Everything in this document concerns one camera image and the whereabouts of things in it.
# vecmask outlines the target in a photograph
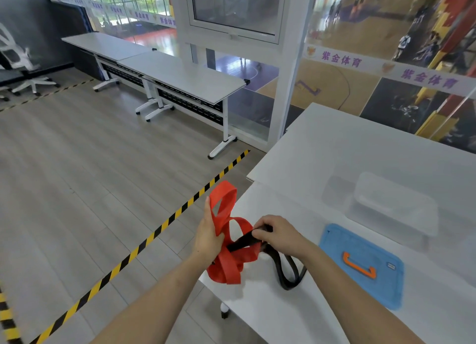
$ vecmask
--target white window frame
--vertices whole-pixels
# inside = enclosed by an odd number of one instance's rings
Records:
[[[284,3],[285,3],[285,0],[279,0],[279,5],[277,9],[277,22],[276,22],[275,34],[255,32],[255,31],[250,31],[243,28],[230,27],[230,26],[222,25],[218,23],[199,21],[195,19],[195,9],[193,6],[193,0],[187,0],[188,19],[189,19],[190,25],[194,27],[223,32],[232,36],[240,36],[240,37],[251,38],[255,40],[262,40],[262,41],[270,42],[274,44],[279,44],[279,37],[281,33],[281,25],[283,20]]]

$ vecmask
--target wall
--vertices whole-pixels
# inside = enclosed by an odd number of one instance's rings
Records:
[[[0,0],[0,22],[19,46],[30,49],[31,61],[40,69],[71,62],[48,0]]]

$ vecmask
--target black strap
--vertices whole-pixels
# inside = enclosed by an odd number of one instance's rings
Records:
[[[255,230],[265,230],[270,233],[273,232],[273,228],[270,225],[264,225]],[[283,267],[281,265],[281,257],[279,256],[279,252],[270,244],[266,242],[262,242],[261,240],[254,238],[251,233],[252,231],[244,234],[240,239],[228,245],[227,249],[230,252],[233,252],[243,247],[251,246],[256,243],[262,243],[261,251],[267,253],[271,257],[271,259],[273,259],[274,264],[276,266],[277,277],[279,279],[279,283],[281,284],[281,287],[284,290],[291,290],[295,288],[296,286],[298,286],[299,283],[302,281],[302,278],[306,274],[306,271],[307,271],[306,267],[304,266],[301,270],[301,273],[299,273],[298,267],[296,266],[296,263],[294,262],[293,258],[289,255],[285,255],[286,260],[288,261],[289,265],[291,265],[291,269],[293,270],[293,273],[294,273],[294,281],[288,280],[288,278],[283,273]]]

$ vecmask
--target gray laminate floor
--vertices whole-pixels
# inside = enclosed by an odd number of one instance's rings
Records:
[[[146,123],[134,113],[144,95],[124,85],[94,93],[93,84],[0,112],[0,285],[26,343],[250,148],[238,141],[208,160],[220,131],[177,110]],[[241,195],[263,155],[252,148],[223,179]],[[46,343],[90,342],[185,258],[203,203],[204,197]],[[219,300],[200,283],[168,340],[263,342],[239,318],[222,320]]]

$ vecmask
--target right hand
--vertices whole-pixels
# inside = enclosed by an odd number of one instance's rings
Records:
[[[266,241],[284,255],[301,259],[306,252],[306,248],[312,244],[301,235],[288,220],[281,216],[263,216],[258,220],[253,229],[263,226],[265,223],[273,227],[273,232],[253,230],[253,237],[261,241]]]

